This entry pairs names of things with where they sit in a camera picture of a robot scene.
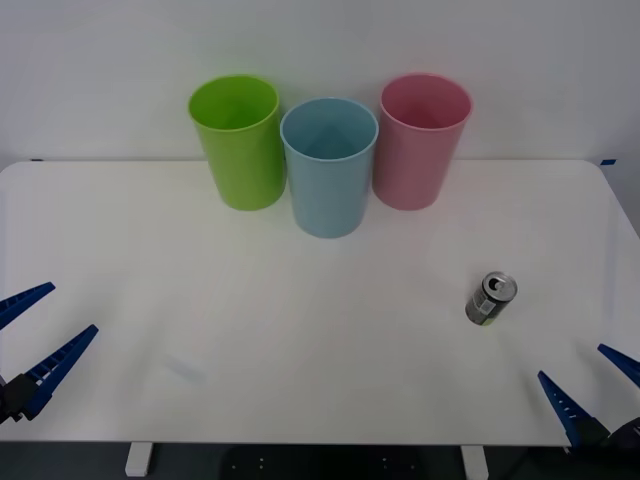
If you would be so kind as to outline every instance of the table leg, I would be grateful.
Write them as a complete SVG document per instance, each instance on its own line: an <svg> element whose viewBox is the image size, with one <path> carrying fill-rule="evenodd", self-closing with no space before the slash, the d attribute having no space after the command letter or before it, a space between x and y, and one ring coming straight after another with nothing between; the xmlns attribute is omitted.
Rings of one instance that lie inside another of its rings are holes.
<svg viewBox="0 0 640 480"><path fill-rule="evenodd" d="M487 480L489 469L482 445L462 445L460 450L467 480Z"/></svg>
<svg viewBox="0 0 640 480"><path fill-rule="evenodd" d="M129 457L124 471L127 477L146 477L149 472L149 460L153 443L151 442L132 442L129 449Z"/></svg>

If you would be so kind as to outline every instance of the white wall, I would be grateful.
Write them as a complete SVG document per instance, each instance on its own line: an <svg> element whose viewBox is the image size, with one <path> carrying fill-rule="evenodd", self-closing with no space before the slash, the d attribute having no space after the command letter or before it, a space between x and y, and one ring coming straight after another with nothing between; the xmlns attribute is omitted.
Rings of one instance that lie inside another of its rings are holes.
<svg viewBox="0 0 640 480"><path fill-rule="evenodd" d="M200 155L186 102L219 74L271 78L285 108L373 106L419 69L475 98L460 156L622 170L640 150L639 24L638 0L0 0L0 162Z"/></svg>

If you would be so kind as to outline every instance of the plastic cup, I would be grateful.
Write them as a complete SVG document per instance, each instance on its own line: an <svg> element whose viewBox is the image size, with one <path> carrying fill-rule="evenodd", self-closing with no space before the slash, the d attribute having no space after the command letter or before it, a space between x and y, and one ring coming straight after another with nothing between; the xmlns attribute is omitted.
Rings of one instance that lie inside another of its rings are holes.
<svg viewBox="0 0 640 480"><path fill-rule="evenodd" d="M398 210L428 207L471 115L471 96L448 78L412 73L387 84L380 105L373 190Z"/></svg>
<svg viewBox="0 0 640 480"><path fill-rule="evenodd" d="M273 85L250 75L216 78L189 100L214 181L232 208L258 210L284 191L279 103Z"/></svg>
<svg viewBox="0 0 640 480"><path fill-rule="evenodd" d="M355 230L371 183L375 116L352 100L317 98L287 112L280 135L296 223L322 238Z"/></svg>

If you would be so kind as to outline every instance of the blue cup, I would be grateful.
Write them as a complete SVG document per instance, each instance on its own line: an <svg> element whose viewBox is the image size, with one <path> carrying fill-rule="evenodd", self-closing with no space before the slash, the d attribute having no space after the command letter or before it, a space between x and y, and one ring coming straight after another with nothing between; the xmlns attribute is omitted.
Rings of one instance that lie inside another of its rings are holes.
<svg viewBox="0 0 640 480"><path fill-rule="evenodd" d="M296 223L316 237L354 231L367 206L378 122L364 105L316 98L280 123Z"/></svg>

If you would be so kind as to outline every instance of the soda can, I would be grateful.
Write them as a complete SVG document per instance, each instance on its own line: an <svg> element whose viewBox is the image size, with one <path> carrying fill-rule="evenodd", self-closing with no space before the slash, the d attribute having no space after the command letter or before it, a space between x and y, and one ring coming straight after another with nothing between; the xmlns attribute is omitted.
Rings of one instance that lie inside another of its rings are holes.
<svg viewBox="0 0 640 480"><path fill-rule="evenodd" d="M516 281L503 272L491 272L467 302L465 312L477 325L490 325L518 293Z"/></svg>

